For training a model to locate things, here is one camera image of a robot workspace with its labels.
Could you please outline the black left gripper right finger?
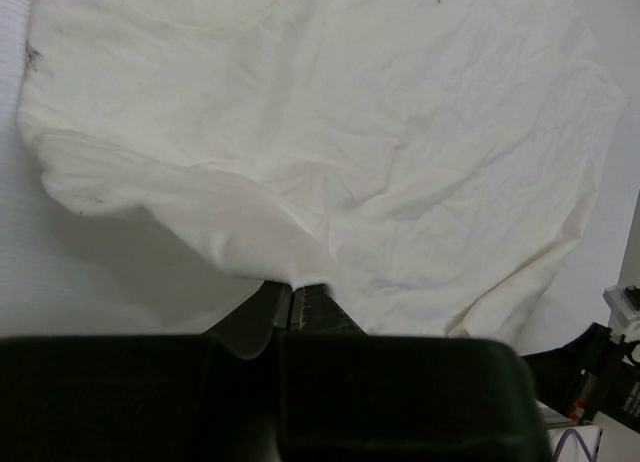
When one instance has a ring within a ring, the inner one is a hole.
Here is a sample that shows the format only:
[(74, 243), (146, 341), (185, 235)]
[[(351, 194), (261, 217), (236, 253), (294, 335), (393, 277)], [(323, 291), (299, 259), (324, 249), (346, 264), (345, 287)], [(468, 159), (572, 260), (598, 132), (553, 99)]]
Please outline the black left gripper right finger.
[(279, 339), (285, 461), (541, 461), (525, 363), (483, 339), (365, 334), (321, 286)]

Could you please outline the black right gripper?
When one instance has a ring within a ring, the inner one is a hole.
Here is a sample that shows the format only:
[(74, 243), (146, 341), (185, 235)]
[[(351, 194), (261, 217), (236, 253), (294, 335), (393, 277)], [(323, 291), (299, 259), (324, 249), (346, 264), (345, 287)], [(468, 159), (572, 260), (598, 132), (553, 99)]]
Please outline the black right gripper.
[(593, 323), (563, 347), (524, 357), (538, 400), (582, 425), (602, 413), (626, 427), (639, 425), (637, 342)]

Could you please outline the white t shirt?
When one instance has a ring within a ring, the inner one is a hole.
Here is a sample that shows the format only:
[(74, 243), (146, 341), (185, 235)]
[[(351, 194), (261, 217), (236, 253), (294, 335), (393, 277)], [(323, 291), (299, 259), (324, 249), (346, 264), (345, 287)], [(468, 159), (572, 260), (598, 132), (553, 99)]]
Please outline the white t shirt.
[(387, 334), (513, 339), (627, 104), (573, 0), (33, 0), (27, 63), (52, 198)]

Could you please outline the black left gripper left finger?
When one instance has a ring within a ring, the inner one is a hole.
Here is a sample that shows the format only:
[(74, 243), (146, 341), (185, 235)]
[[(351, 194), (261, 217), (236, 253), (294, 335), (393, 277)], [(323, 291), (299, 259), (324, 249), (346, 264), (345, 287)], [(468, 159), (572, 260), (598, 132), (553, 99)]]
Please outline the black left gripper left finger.
[(278, 336), (292, 289), (265, 282), (206, 335), (216, 343), (199, 418), (202, 461), (272, 461), (279, 456)]

